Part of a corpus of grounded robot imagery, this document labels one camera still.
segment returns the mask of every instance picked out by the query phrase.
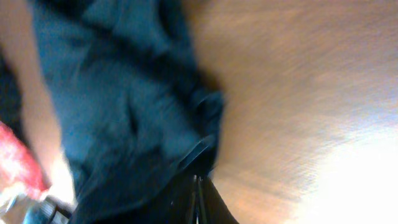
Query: dark fabric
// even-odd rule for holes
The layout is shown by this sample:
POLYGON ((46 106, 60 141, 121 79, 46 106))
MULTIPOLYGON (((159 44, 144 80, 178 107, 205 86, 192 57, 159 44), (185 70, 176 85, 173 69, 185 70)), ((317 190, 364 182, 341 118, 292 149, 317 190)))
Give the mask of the dark fabric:
POLYGON ((177 0, 34 1, 40 61, 79 206, 139 208, 218 145, 222 99, 200 82, 177 0))
POLYGON ((22 135, 21 95, 16 80, 0 55, 0 122, 10 127, 14 134, 26 144, 22 135))

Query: clothing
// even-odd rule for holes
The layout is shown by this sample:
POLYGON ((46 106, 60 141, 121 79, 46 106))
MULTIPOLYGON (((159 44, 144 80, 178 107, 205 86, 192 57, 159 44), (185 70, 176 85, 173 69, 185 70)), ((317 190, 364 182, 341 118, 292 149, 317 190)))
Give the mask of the clothing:
POLYGON ((21 95, 15 78, 7 69, 0 55, 0 122, 10 127, 26 144, 21 126, 21 95))
POLYGON ((73 173, 72 223, 144 206, 216 150, 221 93, 201 84, 178 0, 36 0, 33 13, 73 173))

